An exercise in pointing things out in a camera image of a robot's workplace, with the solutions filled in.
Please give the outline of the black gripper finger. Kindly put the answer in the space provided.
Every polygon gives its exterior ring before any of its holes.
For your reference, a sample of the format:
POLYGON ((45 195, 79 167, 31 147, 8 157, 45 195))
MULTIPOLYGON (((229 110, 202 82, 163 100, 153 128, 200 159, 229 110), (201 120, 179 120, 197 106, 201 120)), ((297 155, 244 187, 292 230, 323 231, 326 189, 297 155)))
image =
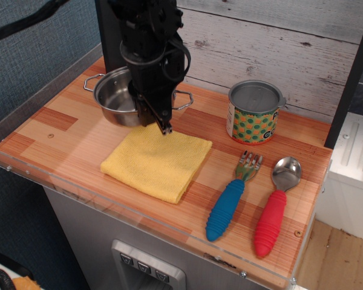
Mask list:
POLYGON ((141 125, 147 127, 148 125, 155 123, 152 110, 149 108, 146 102, 137 98, 135 99, 135 103, 141 125))
POLYGON ((163 120, 161 118, 155 118, 156 123, 162 133, 162 135, 168 135, 172 133, 172 124, 169 120, 163 120))

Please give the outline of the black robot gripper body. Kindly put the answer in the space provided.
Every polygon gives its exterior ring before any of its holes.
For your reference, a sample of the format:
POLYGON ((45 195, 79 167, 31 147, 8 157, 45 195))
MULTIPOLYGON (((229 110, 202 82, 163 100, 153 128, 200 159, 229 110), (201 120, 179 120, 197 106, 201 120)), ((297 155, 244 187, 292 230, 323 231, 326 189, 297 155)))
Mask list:
POLYGON ((144 100, 154 118, 171 120, 172 94, 191 65, 191 54, 181 36, 175 33, 165 43, 157 43, 124 33, 120 53, 131 73, 129 91, 134 102, 144 100))

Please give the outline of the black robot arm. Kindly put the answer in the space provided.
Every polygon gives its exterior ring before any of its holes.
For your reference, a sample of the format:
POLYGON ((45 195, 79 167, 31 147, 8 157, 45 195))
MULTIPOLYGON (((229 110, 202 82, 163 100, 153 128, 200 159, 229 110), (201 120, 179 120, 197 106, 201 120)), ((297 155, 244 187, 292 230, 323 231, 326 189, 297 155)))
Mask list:
POLYGON ((129 92, 142 126, 157 123, 172 132, 173 95, 187 75, 191 55, 178 29, 176 1, 109 1, 119 22, 120 53, 131 73, 129 92))

